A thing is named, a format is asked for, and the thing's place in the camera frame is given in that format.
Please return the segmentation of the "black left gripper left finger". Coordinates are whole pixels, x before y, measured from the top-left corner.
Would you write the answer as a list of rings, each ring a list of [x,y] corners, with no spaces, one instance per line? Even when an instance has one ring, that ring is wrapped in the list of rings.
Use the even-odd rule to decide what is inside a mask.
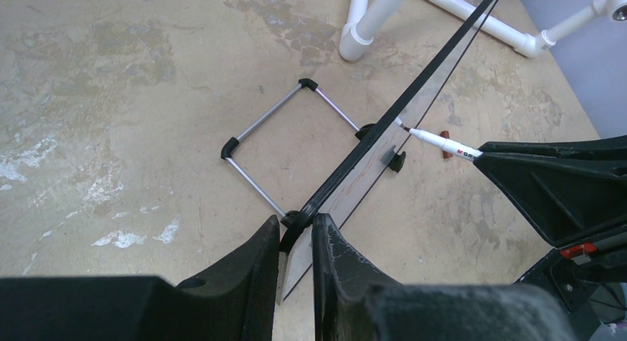
[[[270,340],[279,221],[172,285],[158,276],[1,280],[3,340]]]

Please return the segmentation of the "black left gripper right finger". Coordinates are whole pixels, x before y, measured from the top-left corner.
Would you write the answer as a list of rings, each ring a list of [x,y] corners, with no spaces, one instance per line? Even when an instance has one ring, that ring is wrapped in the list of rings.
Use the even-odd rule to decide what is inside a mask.
[[[535,286],[404,285],[346,239],[312,224],[317,340],[574,340],[565,313]]]

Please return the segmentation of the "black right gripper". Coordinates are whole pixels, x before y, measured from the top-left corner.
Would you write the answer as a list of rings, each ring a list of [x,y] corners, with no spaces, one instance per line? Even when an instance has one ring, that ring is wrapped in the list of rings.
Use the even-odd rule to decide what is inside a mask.
[[[479,149],[474,166],[549,245],[577,241],[551,250],[516,282],[554,297],[578,340],[590,340],[600,327],[623,324],[626,229],[613,228],[626,223],[626,137],[489,141]]]

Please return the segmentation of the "black-framed small whiteboard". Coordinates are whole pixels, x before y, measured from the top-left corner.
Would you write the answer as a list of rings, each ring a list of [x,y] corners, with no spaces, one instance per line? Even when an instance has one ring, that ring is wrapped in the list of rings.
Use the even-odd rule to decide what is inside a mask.
[[[420,125],[498,1],[483,0],[476,7],[389,110],[370,126],[346,159],[298,212],[281,210],[235,162],[232,154],[254,130],[305,88],[315,92],[341,115],[343,112],[321,91],[315,81],[309,78],[300,79],[299,83],[269,111],[242,134],[230,138],[225,143],[220,157],[229,162],[281,215],[282,224],[287,229],[279,245],[279,281],[276,295],[278,305],[290,295],[312,266],[313,218],[319,213],[326,213],[333,218],[337,226],[342,226],[386,170],[398,172],[403,167],[402,148],[410,134],[395,124],[394,119],[399,118],[403,125],[410,128]]]

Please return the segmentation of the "white whiteboard marker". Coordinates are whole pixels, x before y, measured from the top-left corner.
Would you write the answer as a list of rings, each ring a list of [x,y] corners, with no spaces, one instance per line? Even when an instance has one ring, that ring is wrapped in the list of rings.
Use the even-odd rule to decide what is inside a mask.
[[[409,128],[408,126],[405,126],[403,123],[398,123],[398,125],[400,128],[410,133],[412,136],[418,138],[419,140],[423,142],[426,142],[428,144],[438,147],[441,151],[443,150],[443,146],[445,144],[449,144],[450,146],[448,149],[446,149],[446,151],[452,153],[453,156],[463,158],[468,161],[474,161],[475,159],[483,155],[482,151],[466,146],[457,141],[453,141],[451,139],[446,141],[441,136],[424,131],[422,129]]]

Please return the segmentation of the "red-brown marker cap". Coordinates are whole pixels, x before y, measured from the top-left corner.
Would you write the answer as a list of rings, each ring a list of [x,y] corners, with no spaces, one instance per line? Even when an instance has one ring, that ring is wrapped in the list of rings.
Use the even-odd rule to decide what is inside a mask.
[[[446,141],[448,141],[448,140],[450,139],[450,133],[449,133],[449,131],[448,131],[448,130],[443,130],[443,131],[441,131],[441,132],[440,132],[440,136],[441,136],[444,140],[446,140]],[[450,152],[446,151],[446,149],[448,149],[448,148],[449,148],[449,146],[450,146],[449,144],[445,144],[445,145],[443,146],[443,150],[442,150],[442,157],[443,157],[443,159],[445,159],[445,160],[450,159],[450,158],[452,158],[452,157],[453,157],[453,154],[452,154],[452,153],[450,153]]]

